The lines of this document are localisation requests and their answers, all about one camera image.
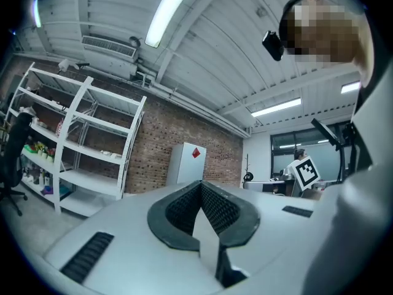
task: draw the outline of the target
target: ceiling beam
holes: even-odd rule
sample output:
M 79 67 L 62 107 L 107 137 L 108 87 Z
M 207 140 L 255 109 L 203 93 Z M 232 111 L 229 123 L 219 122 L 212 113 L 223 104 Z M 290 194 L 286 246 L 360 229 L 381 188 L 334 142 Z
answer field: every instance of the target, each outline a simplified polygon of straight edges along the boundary
M 289 119 L 287 121 L 276 122 L 275 124 L 256 127 L 252 129 L 252 132 L 260 133 L 260 132 L 270 132 L 270 131 L 277 131 L 277 130 L 281 130 L 281 131 L 284 130 L 286 132 L 297 131 L 300 130 L 299 126 L 301 125 L 308 125 L 308 124 L 311 125 L 311 121 L 314 118 L 328 124 L 346 121 L 351 119 L 353 110 L 354 110 L 354 105 L 351 105 L 344 108 L 334 109 L 332 111 L 322 112 L 320 114 L 310 115 L 307 117 L 296 118 L 296 119 Z
M 211 75 L 211 77 L 213 79 L 215 79 L 217 81 L 218 84 L 220 84 L 230 95 L 232 95 L 236 100 L 240 101 L 239 98 L 236 96 L 236 94 L 234 94 L 230 88 L 228 88 L 215 74 L 213 74 L 212 72 L 208 71 L 205 67 L 203 67 L 201 64 L 199 64 L 198 62 L 196 62 L 195 60 L 193 60 L 192 58 L 190 58 L 189 56 L 186 55 L 182 55 L 180 53 L 177 52 L 173 52 L 172 50 L 168 50 L 169 52 L 172 52 L 173 55 L 179 57 L 182 60 L 188 60 L 189 62 L 191 62 L 191 64 L 199 67 L 200 69 L 203 69 L 204 72 L 208 73 L 209 75 Z M 233 117 L 235 119 L 237 119 L 238 121 L 242 122 L 245 126 L 253 126 L 255 125 L 256 122 L 262 124 L 257 118 L 253 117 L 251 115 L 251 112 L 247 109 L 247 107 L 245 107 L 244 105 L 242 105 L 241 109 L 240 109 L 243 114 L 241 117 L 238 117 L 238 115 L 234 115 Z
M 52 46 L 49 43 L 48 36 L 45 33 L 44 27 L 37 27 L 36 32 L 39 40 L 41 41 L 42 48 L 44 48 L 45 52 L 52 52 Z
M 164 73 L 168 68 L 169 63 L 171 62 L 171 59 L 173 57 L 173 52 L 177 50 L 184 36 L 190 30 L 191 26 L 195 23 L 195 21 L 199 18 L 199 16 L 203 13 L 203 11 L 213 1 L 214 0 L 197 0 L 191 12 L 185 16 L 183 21 L 181 21 L 180 28 L 178 29 L 178 31 L 176 31 L 176 34 L 174 35 L 170 45 L 168 46 L 168 49 L 172 51 L 168 51 L 166 53 L 165 58 L 163 59 L 162 64 L 160 66 L 160 70 L 158 71 L 157 82 L 161 82 L 162 77 L 164 76 Z
M 133 32 L 130 31 L 129 29 L 121 28 L 119 26 L 114 26 L 111 24 L 104 24 L 104 23 L 97 23 L 97 22 L 88 22 L 88 21 L 52 21 L 52 22 L 45 22 L 42 25 L 57 25 L 57 24 L 79 24 L 80 26 L 86 25 L 86 26 L 97 26 L 97 27 L 103 27 L 107 28 L 110 30 L 115 30 L 121 33 L 125 34 L 132 34 Z
M 79 22 L 88 22 L 88 0 L 76 1 L 76 18 Z M 88 35 L 88 25 L 80 24 L 80 40 L 82 41 L 83 35 Z
M 291 79 L 287 82 L 280 83 L 279 85 L 270 87 L 261 92 L 255 93 L 243 99 L 242 102 L 237 101 L 229 106 L 220 109 L 217 113 L 222 116 L 231 114 L 237 109 L 242 108 L 243 106 L 250 106 L 252 104 L 259 103 L 274 96 L 287 93 L 291 90 L 300 89 L 309 85 L 317 85 L 334 77 L 344 76 L 346 74 L 356 71 L 357 70 L 352 63 L 345 63 L 335 65 L 329 68 L 320 69 L 315 72 L 296 77 L 295 79 Z
M 19 31 L 17 31 L 16 38 L 17 38 L 18 42 L 20 43 L 22 49 L 25 52 L 31 51 L 30 43 L 29 43 L 29 41 L 26 37 L 26 33 L 23 29 L 20 30 L 20 33 L 19 33 Z

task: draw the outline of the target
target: white metal shelving unit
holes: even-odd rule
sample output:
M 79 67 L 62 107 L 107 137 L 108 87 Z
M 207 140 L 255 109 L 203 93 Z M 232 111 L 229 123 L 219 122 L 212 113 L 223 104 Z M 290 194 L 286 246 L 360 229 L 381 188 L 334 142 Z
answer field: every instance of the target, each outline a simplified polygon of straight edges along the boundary
M 50 101 L 23 88 L 23 81 L 28 74 L 34 74 L 43 86 L 74 96 L 70 107 L 65 108 L 54 101 Z M 32 162 L 53 174 L 53 195 L 45 195 L 43 197 L 54 203 L 55 210 L 58 213 L 61 213 L 61 208 L 65 208 L 78 214 L 91 216 L 111 202 L 121 199 L 123 196 L 131 150 L 144 114 L 143 106 L 146 97 L 143 97 L 141 101 L 135 101 L 110 91 L 94 87 L 91 85 L 92 81 L 93 78 L 91 77 L 87 77 L 83 82 L 80 82 L 54 73 L 39 70 L 34 68 L 33 63 L 23 76 L 17 90 L 15 91 L 15 95 L 12 98 L 10 108 L 6 115 L 7 121 L 9 121 L 11 115 L 15 117 L 19 115 L 18 111 L 12 109 L 12 107 L 14 105 L 14 100 L 22 95 L 27 95 L 32 98 L 35 103 L 64 115 L 64 122 L 59 136 L 50 130 L 36 124 L 31 124 L 31 128 L 33 130 L 56 142 L 57 146 L 54 163 L 47 162 L 38 155 L 29 153 L 26 150 L 23 150 L 22 152 Z M 82 100 L 90 102 L 91 107 L 84 112 L 78 112 L 77 107 Z M 98 106 L 103 106 L 132 116 L 133 121 L 130 127 L 122 127 L 95 118 L 94 115 Z M 83 126 L 79 140 L 76 143 L 68 140 L 67 137 L 70 126 L 77 121 L 83 123 Z M 85 137 L 89 127 L 95 127 L 100 130 L 125 137 L 126 140 L 123 153 L 117 154 L 116 157 L 111 157 L 104 155 L 99 150 L 84 146 Z M 64 164 L 61 161 L 63 148 L 66 147 L 76 152 L 74 165 L 70 170 L 67 169 L 68 167 L 64 167 Z M 101 174 L 79 168 L 81 154 L 119 165 L 119 174 L 117 178 L 105 177 Z M 60 200 L 61 180 L 74 185 L 74 191 L 62 200 Z M 33 191 L 41 195 L 41 189 L 38 185 L 27 182 L 26 178 L 22 181 Z

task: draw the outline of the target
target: white corrugated ceiling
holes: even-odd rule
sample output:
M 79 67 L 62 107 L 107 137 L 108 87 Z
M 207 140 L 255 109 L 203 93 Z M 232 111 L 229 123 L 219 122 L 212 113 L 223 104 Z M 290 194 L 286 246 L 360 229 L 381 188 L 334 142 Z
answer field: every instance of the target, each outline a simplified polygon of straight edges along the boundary
M 128 43 L 141 38 L 161 0 L 39 0 L 41 33 L 28 19 L 18 31 L 26 53 L 86 60 L 84 34 Z M 340 94 L 357 81 L 354 69 L 295 61 L 278 63 L 262 46 L 267 30 L 278 30 L 288 0 L 184 0 L 160 46 L 142 42 L 143 65 L 157 82 L 254 132 L 324 119 L 349 118 L 356 93 Z M 302 105 L 255 119 L 251 112 L 302 98 Z

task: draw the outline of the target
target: air vent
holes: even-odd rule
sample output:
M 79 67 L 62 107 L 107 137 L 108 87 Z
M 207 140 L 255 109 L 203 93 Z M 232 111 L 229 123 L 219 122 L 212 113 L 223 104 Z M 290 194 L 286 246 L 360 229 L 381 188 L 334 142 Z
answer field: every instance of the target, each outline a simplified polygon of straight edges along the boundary
M 313 213 L 312 211 L 296 208 L 289 205 L 285 206 L 282 210 L 288 213 L 304 216 L 305 218 L 309 218 Z
M 92 36 L 84 36 L 82 39 L 82 44 L 84 46 L 94 47 L 96 49 L 101 48 L 105 50 L 110 50 L 111 52 L 121 53 L 122 55 L 127 56 L 131 59 L 134 58 L 136 52 L 136 49 L 131 46 Z
M 111 243 L 113 235 L 97 232 L 70 261 L 62 268 L 61 273 L 77 283 L 82 283 L 90 273 L 98 259 Z

